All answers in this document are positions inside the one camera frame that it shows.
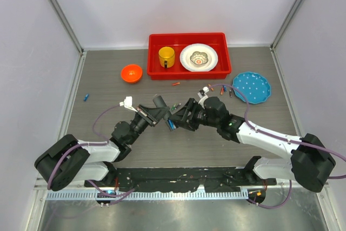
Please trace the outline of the black remote control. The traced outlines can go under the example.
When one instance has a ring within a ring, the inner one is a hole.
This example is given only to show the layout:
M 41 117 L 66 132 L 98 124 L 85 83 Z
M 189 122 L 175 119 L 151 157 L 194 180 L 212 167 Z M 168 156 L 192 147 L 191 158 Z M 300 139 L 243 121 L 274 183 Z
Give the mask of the black remote control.
M 174 131 L 176 129 L 174 123 L 172 123 L 169 119 L 169 117 L 172 115 L 171 108 L 167 106 L 166 102 L 162 98 L 161 95 L 157 95 L 154 97 L 153 102 L 156 106 L 156 108 L 163 109 L 163 120 L 165 121 L 166 125 L 168 126 L 170 131 Z

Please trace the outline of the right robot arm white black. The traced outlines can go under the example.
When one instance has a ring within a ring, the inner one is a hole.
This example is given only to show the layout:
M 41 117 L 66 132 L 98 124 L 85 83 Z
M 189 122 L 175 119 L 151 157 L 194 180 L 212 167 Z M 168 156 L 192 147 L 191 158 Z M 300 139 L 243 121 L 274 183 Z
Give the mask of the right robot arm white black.
M 249 161 L 250 168 L 244 171 L 244 178 L 251 185 L 263 179 L 286 179 L 319 193 L 336 165 L 317 136 L 289 136 L 252 125 L 245 118 L 229 113 L 217 97 L 208 97 L 202 102 L 191 98 L 169 119 L 176 127 L 190 131 L 197 130 L 200 125 L 213 127 L 225 140 L 277 155 L 274 160 L 260 156 Z

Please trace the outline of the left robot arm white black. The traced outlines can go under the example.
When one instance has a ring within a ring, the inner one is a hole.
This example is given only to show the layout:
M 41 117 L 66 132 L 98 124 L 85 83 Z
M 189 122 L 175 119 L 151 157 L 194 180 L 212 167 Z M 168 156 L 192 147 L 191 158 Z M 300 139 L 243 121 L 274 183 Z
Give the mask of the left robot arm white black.
M 87 142 L 67 134 L 40 155 L 34 166 L 47 182 L 47 189 L 54 192 L 76 181 L 84 181 L 86 186 L 110 187 L 117 179 L 113 163 L 128 156 L 131 145 L 148 126 L 156 126 L 169 114 L 170 108 L 165 104 L 153 108 L 139 105 L 133 120 L 118 122 L 106 141 Z

